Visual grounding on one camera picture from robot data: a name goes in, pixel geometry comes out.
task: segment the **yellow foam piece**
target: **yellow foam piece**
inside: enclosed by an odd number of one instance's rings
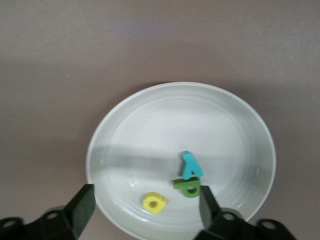
[[[157,192],[149,192],[144,196],[142,204],[145,210],[158,214],[167,205],[167,199]]]

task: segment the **screw hole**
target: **screw hole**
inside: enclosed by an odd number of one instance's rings
[[[261,223],[265,228],[270,229],[270,230],[275,230],[277,227],[270,221],[263,221]]]
[[[149,206],[150,206],[150,208],[155,208],[155,207],[157,207],[158,206],[158,203],[156,202],[156,201],[151,201],[150,203],[149,203]]]
[[[54,219],[56,217],[58,217],[58,213],[56,212],[50,213],[48,216],[46,216],[47,219]]]
[[[233,221],[233,220],[235,220],[235,217],[234,217],[232,214],[230,214],[230,213],[224,213],[222,216],[223,216],[226,220],[228,220],[228,221]]]
[[[2,225],[2,227],[3,227],[3,228],[9,228],[9,227],[11,227],[11,226],[13,226],[13,225],[15,225],[15,221],[10,220],[10,221],[5,222],[5,223]]]

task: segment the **gray table surface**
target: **gray table surface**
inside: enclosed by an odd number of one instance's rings
[[[250,221],[320,238],[320,2],[0,1],[0,219],[38,218],[86,183],[93,131],[159,83],[226,89],[262,116],[274,185]],[[80,240],[132,240],[99,209]]]

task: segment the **white bowl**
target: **white bowl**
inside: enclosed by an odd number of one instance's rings
[[[276,154],[272,137],[255,110],[234,94],[207,84],[173,82],[139,91],[115,106],[91,139],[89,183],[105,216],[142,240],[192,240],[203,228],[199,198],[174,189],[182,179],[181,153],[190,151],[223,208],[247,221],[272,186]],[[146,211],[146,193],[167,205]]]

